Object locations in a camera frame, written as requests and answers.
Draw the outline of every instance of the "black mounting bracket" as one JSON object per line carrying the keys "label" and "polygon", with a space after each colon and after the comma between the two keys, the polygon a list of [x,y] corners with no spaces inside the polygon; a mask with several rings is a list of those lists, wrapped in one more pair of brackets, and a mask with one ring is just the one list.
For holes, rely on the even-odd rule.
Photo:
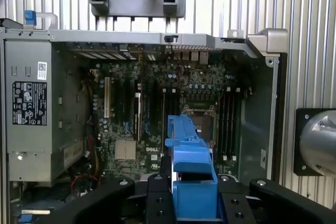
{"label": "black mounting bracket", "polygon": [[298,176],[321,176],[309,167],[303,160],[300,152],[300,136],[304,126],[309,120],[321,112],[335,109],[297,109],[295,118],[295,149],[294,149],[294,173]]}

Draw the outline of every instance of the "cable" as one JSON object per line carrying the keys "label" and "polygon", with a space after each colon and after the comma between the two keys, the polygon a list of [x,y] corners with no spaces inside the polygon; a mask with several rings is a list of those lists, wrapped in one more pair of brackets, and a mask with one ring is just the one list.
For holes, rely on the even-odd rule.
{"label": "cable", "polygon": [[84,173],[84,174],[81,174],[81,175],[78,175],[78,176],[75,177],[75,179],[74,179],[73,182],[71,183],[71,192],[73,192],[73,190],[74,190],[73,188],[74,188],[74,185],[75,185],[75,183],[77,182],[77,180],[80,179],[80,178],[83,178],[83,177],[86,177],[86,178],[90,178],[90,179],[96,180],[96,181],[98,182],[98,185],[100,184],[99,179],[93,177],[93,176],[90,175],[90,174],[86,174],[86,173]]}

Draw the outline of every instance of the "chipset heatsink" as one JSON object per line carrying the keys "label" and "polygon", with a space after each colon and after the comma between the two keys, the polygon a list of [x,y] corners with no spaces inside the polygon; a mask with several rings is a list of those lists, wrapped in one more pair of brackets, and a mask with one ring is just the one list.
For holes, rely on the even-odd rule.
{"label": "chipset heatsink", "polygon": [[134,141],[133,139],[116,140],[114,159],[135,160],[136,152],[136,141]]}

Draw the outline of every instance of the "corrugated metal wall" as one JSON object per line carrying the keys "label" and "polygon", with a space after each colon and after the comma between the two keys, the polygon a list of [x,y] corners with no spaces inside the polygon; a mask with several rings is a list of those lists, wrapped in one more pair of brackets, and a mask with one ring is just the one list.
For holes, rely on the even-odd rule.
{"label": "corrugated metal wall", "polygon": [[[168,31],[214,36],[225,36],[229,28],[242,29],[245,34],[265,27],[288,29],[291,57],[281,182],[327,207],[336,201],[334,179],[297,177],[292,173],[295,109],[336,106],[336,0],[187,0],[185,18],[170,20],[112,17],[96,20],[88,0],[0,0],[2,17],[22,23],[25,9],[55,13],[61,29]],[[48,24],[39,22],[38,26]]]}

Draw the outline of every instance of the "sheet metal panel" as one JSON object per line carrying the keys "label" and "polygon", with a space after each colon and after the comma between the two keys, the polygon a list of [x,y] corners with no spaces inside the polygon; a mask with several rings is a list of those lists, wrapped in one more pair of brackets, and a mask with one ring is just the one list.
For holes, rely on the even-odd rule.
{"label": "sheet metal panel", "polygon": [[[24,20],[24,10],[52,12],[59,28],[81,30],[159,31],[226,35],[230,29],[245,34],[265,27],[290,31],[288,93],[281,182],[288,188],[332,207],[335,179],[298,177],[292,173],[296,108],[336,106],[335,0],[187,0],[186,16],[164,18],[99,18],[88,0],[0,0],[0,16]],[[49,22],[38,22],[47,27]]]}

